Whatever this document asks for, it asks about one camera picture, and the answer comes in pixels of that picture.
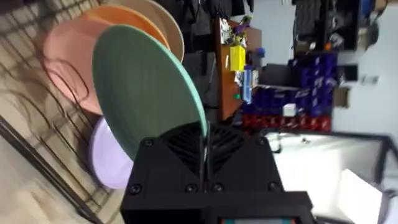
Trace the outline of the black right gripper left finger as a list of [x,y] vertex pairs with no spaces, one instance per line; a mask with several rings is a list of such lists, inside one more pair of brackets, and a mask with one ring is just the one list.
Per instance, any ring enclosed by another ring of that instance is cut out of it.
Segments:
[[124,196],[205,197],[205,148],[200,124],[184,124],[157,138],[142,140]]

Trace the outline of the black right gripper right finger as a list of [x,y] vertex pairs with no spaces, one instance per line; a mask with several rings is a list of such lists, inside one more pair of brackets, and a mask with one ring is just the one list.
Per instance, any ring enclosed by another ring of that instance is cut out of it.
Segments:
[[206,190],[283,192],[284,187],[267,138],[224,125],[208,128]]

